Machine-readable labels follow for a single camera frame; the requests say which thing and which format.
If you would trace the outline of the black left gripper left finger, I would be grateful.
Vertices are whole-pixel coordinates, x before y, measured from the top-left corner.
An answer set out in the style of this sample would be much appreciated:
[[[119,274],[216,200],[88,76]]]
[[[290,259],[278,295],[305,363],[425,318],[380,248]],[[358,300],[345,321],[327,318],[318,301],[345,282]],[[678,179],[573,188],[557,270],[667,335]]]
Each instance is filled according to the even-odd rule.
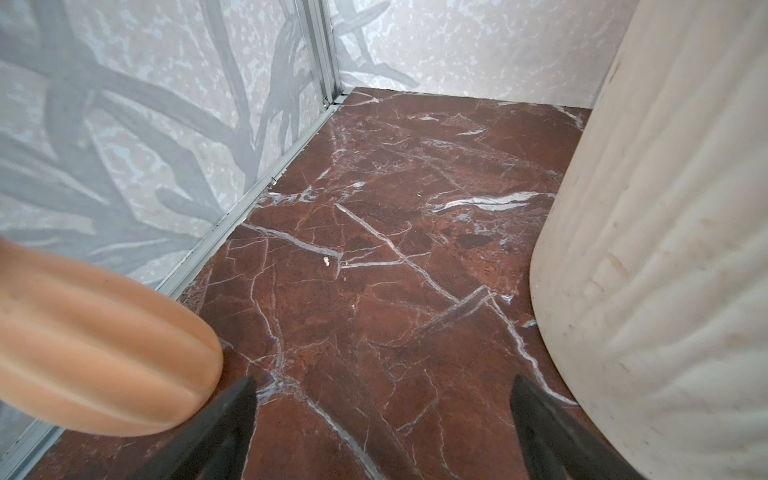
[[[254,431],[256,383],[243,377],[195,415],[132,479],[240,479]]]

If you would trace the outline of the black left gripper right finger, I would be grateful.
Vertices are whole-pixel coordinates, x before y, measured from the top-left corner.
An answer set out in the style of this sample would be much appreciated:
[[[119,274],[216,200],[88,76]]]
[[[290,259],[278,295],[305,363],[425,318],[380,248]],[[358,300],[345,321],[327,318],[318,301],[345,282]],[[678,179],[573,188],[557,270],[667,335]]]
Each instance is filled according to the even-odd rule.
[[[514,378],[509,403],[529,478],[643,477],[527,377]]]

